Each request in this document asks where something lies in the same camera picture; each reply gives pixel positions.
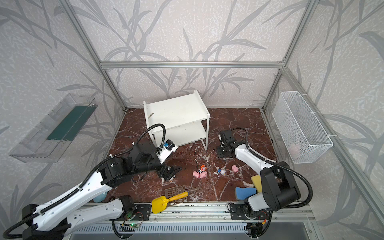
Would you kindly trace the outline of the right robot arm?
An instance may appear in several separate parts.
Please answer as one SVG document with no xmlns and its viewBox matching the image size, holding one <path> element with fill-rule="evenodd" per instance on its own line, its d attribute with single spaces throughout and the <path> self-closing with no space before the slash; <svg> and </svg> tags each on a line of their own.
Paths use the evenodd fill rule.
<svg viewBox="0 0 384 240">
<path fill-rule="evenodd" d="M 220 145 L 217 155 L 220 158 L 236 158 L 251 167 L 260 177 L 261 189 L 244 199 L 244 212 L 254 218 L 256 213 L 270 210 L 301 208 L 306 203 L 297 203 L 301 192 L 294 172 L 286 163 L 278 164 L 252 149 L 247 140 L 238 141 L 232 130 L 219 133 Z"/>
</svg>

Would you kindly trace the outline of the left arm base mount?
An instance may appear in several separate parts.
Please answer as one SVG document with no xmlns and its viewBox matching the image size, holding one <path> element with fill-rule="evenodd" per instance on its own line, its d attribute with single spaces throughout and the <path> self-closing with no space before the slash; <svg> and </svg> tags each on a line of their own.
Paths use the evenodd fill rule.
<svg viewBox="0 0 384 240">
<path fill-rule="evenodd" d="M 118 221 L 148 221 L 151 215 L 151 204 L 135 204 L 130 195 L 118 198 L 123 204 L 123 213 Z"/>
</svg>

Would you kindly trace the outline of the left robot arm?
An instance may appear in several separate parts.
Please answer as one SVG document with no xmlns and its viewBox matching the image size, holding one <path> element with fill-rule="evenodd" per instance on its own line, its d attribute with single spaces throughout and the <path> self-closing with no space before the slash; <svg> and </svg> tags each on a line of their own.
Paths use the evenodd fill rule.
<svg viewBox="0 0 384 240">
<path fill-rule="evenodd" d="M 81 207 L 102 193 L 130 182 L 135 175 L 156 172 L 159 178 L 170 180 L 180 169 L 167 166 L 165 160 L 177 148 L 170 140 L 160 147 L 152 143 L 137 144 L 130 149 L 127 157 L 113 157 L 101 162 L 84 182 L 73 189 L 45 204 L 25 207 L 23 220 L 28 228 L 23 231 L 22 238 L 61 240 L 82 227 L 135 213 L 137 209 L 130 196 L 119 197 L 87 210 Z"/>
</svg>

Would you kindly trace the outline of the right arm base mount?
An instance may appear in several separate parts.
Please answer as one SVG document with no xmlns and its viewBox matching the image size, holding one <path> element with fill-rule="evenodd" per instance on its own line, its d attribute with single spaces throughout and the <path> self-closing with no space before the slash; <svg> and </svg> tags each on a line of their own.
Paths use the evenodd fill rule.
<svg viewBox="0 0 384 240">
<path fill-rule="evenodd" d="M 245 204 L 228 203 L 227 209 L 231 215 L 231 220 L 256 220 L 266 222 L 270 218 L 267 210 L 253 211 L 251 207 Z"/>
</svg>

